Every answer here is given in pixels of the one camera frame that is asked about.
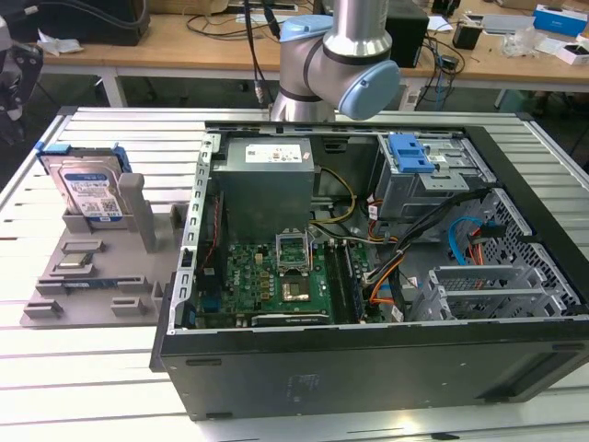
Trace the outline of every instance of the barcode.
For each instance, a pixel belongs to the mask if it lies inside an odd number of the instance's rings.
[[[100,207],[96,203],[86,203],[87,212],[98,212]]]
[[[117,212],[119,210],[117,202],[114,200],[102,200],[100,203],[104,212]]]

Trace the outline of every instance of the blue box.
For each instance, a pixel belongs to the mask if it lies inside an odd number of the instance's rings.
[[[576,37],[587,26],[587,14],[538,5],[534,11],[534,28]]]
[[[425,155],[425,149],[415,135],[389,134],[388,151],[393,154],[401,173],[432,173],[435,165]]]

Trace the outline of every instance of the floor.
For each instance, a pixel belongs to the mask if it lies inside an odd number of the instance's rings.
[[[44,76],[41,87],[24,112],[27,128],[26,140],[17,145],[0,141],[0,189],[12,177],[22,160],[44,132],[60,106],[107,106],[100,89],[95,87],[97,79],[88,76]],[[148,107],[191,107],[191,108],[256,108],[256,98],[251,90],[242,91],[242,83],[236,80],[182,80],[155,78],[152,80],[156,97],[149,94],[149,86],[142,78],[125,78],[123,81],[129,106]],[[274,93],[276,84],[272,84]],[[445,111],[494,112],[493,104],[497,90],[457,89],[448,98]],[[400,101],[391,103],[394,110]],[[424,101],[420,111],[433,111],[435,103]],[[524,102],[524,110],[534,108],[534,99]],[[550,97],[546,112],[538,122],[565,150],[569,151],[577,142],[583,129],[589,124],[587,114],[567,113],[567,106],[558,94]],[[589,159],[589,134],[575,149],[573,157],[581,164]]]

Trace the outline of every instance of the green circuit board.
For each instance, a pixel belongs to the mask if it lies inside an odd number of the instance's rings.
[[[232,244],[227,257],[225,289],[219,297],[199,297],[195,307],[205,328],[232,328],[247,324],[263,314],[325,315],[335,323],[334,307],[339,287],[329,287],[326,265],[327,244],[315,244],[310,254],[310,271],[284,271],[284,264],[305,262],[302,241],[281,244],[283,272],[278,269],[276,245]],[[352,273],[360,276],[369,269],[366,250],[359,244],[349,248]]]

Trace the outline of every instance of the motherboard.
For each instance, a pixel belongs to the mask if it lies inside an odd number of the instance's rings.
[[[220,328],[358,323],[370,269],[364,246],[290,239],[298,238],[231,244],[225,287],[198,297],[197,318]]]

